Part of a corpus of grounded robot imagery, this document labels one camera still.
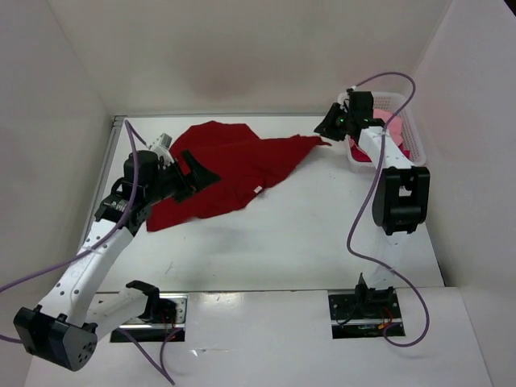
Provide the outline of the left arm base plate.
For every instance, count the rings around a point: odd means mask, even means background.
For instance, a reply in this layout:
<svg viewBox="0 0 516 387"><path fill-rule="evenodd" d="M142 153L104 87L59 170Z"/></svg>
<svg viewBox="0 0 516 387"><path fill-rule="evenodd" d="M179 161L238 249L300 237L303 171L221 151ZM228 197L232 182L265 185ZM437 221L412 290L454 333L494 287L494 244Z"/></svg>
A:
<svg viewBox="0 0 516 387"><path fill-rule="evenodd" d="M188 299L187 293L161 293L158 311L151 320L131 318L110 334L110 342L129 342L119 330L128 333L138 343L162 343L176 330L169 342L184 342Z"/></svg>

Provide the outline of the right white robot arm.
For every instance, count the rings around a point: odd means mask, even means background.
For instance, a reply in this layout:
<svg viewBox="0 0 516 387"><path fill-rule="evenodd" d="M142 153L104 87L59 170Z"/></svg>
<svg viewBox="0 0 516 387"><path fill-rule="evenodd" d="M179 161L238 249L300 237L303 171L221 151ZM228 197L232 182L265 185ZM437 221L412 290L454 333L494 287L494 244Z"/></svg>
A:
<svg viewBox="0 0 516 387"><path fill-rule="evenodd" d="M353 306L345 318L337 318L344 325L360 316L371 317L390 301L392 281L402 279L398 266L409 237L427 217L431 174L428 168L417 166L396 144L389 129L397 117L387 119L373 115L374 98L369 91L348 89L333 102L315 133L333 141L352 140L370 159L375 169L372 185L360 206L347 235L348 251L377 266L373 287L360 278L355 287ZM376 257L366 256L351 247L358 223L366 210L384 233Z"/></svg>

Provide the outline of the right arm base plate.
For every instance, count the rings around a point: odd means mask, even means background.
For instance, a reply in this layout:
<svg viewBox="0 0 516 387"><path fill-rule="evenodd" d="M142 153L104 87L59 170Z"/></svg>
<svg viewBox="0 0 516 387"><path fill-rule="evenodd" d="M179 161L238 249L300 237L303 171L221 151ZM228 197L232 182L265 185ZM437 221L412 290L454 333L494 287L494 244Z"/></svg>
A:
<svg viewBox="0 0 516 387"><path fill-rule="evenodd" d="M386 327L388 337L406 335L395 293L358 301L350 291L330 292L328 304L332 339L378 338Z"/></svg>

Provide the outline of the dark red t-shirt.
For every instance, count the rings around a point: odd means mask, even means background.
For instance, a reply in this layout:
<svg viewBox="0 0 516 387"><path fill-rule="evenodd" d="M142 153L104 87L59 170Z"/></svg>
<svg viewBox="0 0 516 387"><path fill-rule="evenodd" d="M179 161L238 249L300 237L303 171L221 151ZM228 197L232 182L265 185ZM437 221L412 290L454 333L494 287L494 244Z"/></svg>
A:
<svg viewBox="0 0 516 387"><path fill-rule="evenodd" d="M244 123L193 125L172 143L169 153L188 173L181 153L189 151L202 166L219 175L220 181L183 202L169 198L155 204L147 231L242 210L263 190L285 180L313 149L328 144L317 135L261 139Z"/></svg>

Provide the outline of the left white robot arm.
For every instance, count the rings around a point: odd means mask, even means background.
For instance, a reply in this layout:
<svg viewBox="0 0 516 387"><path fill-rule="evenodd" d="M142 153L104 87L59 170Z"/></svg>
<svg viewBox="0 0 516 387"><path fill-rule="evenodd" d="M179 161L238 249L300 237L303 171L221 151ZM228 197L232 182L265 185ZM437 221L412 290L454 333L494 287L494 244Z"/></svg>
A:
<svg viewBox="0 0 516 387"><path fill-rule="evenodd" d="M40 359L76 372L87 364L98 341L132 318L149 323L157 319L165 302L158 287L133 280L108 302L93 299L112 265L150 218L152 206L165 199L177 202L220 181L220 176L183 151L188 170L171 156L153 151L131 153L123 176L101 201L89 234L52 290L14 317L25 350Z"/></svg>

